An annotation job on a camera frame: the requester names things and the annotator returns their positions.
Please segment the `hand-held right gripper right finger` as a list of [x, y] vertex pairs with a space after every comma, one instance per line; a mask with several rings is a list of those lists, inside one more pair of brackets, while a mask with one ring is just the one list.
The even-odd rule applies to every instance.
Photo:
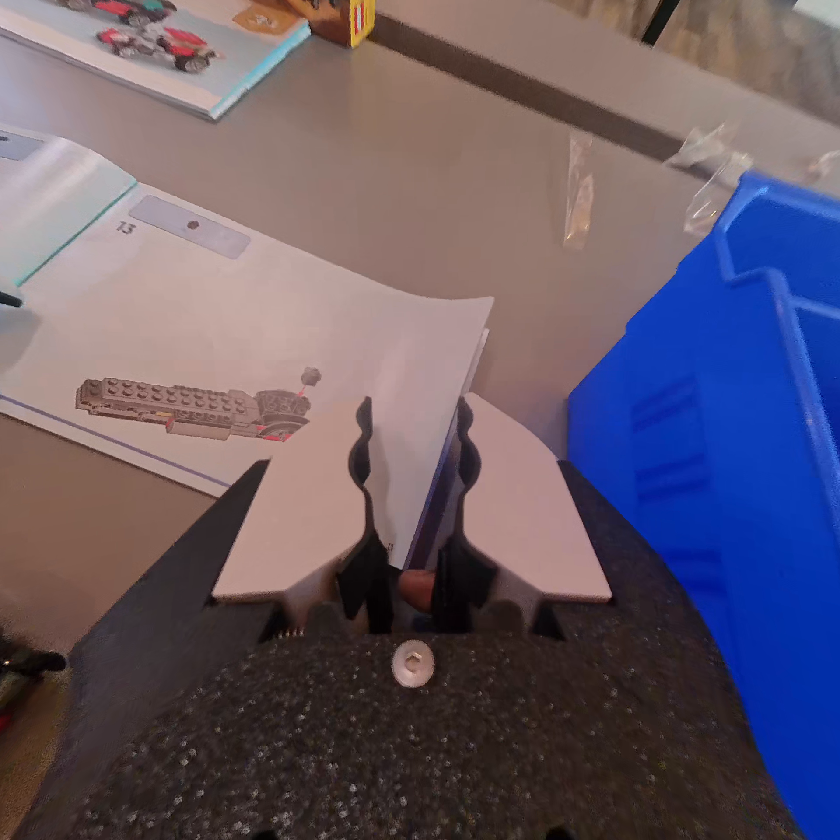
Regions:
[[458, 402], [456, 437], [463, 487], [437, 557], [435, 632], [561, 634], [560, 605], [610, 604], [611, 586], [548, 447], [476, 394]]

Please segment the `lego instruction booklet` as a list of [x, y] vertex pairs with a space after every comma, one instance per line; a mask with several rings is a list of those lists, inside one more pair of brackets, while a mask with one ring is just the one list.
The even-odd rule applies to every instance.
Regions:
[[259, 2], [2, 1], [2, 36], [212, 121], [311, 35]]
[[378, 283], [2, 126], [2, 414], [220, 497], [372, 399], [376, 527], [410, 557], [493, 297]]

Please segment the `closed lego instruction booklet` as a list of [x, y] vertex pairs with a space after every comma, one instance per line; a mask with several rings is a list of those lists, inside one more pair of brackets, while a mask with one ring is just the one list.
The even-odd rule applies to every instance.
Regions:
[[311, 35], [259, 2], [2, 1], [2, 36], [212, 121]]

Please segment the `colourful lego set box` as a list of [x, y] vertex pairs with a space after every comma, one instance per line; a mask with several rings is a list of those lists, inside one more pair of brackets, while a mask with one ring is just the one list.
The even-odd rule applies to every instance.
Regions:
[[375, 26], [376, 1], [286, 1], [311, 32], [338, 46], [354, 49]]

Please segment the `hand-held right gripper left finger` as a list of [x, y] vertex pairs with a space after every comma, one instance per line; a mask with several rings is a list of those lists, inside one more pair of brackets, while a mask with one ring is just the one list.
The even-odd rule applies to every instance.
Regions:
[[372, 399], [316, 415], [273, 457], [212, 590], [219, 605], [270, 606], [263, 634], [295, 634], [313, 608], [388, 634], [389, 554], [375, 527]]

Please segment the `blue plastic bin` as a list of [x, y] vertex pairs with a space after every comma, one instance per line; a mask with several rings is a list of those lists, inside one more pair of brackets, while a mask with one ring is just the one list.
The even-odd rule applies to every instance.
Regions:
[[838, 838], [839, 202], [741, 177], [570, 394], [568, 455], [706, 622], [807, 838]]

